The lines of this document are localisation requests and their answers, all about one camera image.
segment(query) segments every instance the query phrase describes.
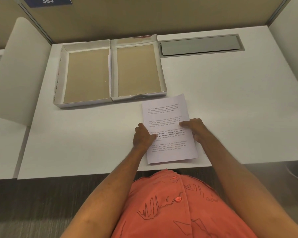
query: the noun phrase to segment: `desk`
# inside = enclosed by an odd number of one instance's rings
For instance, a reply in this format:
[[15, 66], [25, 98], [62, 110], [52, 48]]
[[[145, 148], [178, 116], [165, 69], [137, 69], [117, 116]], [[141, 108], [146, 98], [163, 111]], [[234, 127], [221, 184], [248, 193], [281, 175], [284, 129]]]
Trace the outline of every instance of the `desk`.
[[[167, 96], [184, 93], [242, 163], [298, 160], [298, 82], [266, 26], [158, 36], [158, 40], [238, 33], [245, 51], [162, 58]], [[52, 103], [62, 44], [50, 53], [19, 179], [111, 172], [143, 121], [141, 101], [61, 110]], [[138, 170], [210, 166], [199, 158]]]
[[27, 135], [26, 126], [0, 118], [0, 179], [18, 177]]

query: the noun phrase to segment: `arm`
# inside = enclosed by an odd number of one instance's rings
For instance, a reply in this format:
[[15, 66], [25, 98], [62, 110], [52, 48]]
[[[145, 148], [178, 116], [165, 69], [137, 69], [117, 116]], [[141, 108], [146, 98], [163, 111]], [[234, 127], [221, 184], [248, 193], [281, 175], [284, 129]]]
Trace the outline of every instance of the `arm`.
[[260, 181], [208, 131], [201, 119], [183, 121], [180, 125], [192, 130], [235, 211], [258, 237], [298, 237], [298, 225]]
[[127, 157], [90, 194], [61, 238], [107, 238], [111, 236], [128, 197], [141, 158], [156, 134], [142, 123], [135, 128], [134, 147]]

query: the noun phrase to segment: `red shirt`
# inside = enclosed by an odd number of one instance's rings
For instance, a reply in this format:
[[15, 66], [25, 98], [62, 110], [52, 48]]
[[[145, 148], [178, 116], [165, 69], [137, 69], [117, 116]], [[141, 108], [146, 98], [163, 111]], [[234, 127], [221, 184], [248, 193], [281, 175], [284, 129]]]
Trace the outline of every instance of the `red shirt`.
[[132, 184], [111, 237], [256, 236], [207, 184], [165, 169]]

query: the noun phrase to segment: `person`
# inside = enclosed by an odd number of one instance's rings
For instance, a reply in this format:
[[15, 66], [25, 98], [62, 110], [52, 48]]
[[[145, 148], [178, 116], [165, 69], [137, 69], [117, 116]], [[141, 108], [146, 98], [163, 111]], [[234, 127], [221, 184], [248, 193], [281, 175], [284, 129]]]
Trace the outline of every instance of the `person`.
[[61, 238], [298, 238], [298, 225], [201, 119], [179, 125], [202, 145], [235, 212], [207, 184], [172, 170], [133, 182], [157, 137], [140, 123], [130, 153], [95, 188]]

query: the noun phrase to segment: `person's right arm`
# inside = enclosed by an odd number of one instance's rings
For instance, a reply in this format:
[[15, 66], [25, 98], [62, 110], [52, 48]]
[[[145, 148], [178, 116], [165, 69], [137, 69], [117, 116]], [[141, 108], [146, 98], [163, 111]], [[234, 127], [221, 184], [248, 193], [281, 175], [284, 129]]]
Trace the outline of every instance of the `person's right arm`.
[[298, 225], [260, 181], [240, 164], [204, 126], [201, 119], [180, 122], [189, 127], [209, 158], [237, 214], [260, 238], [298, 238]]

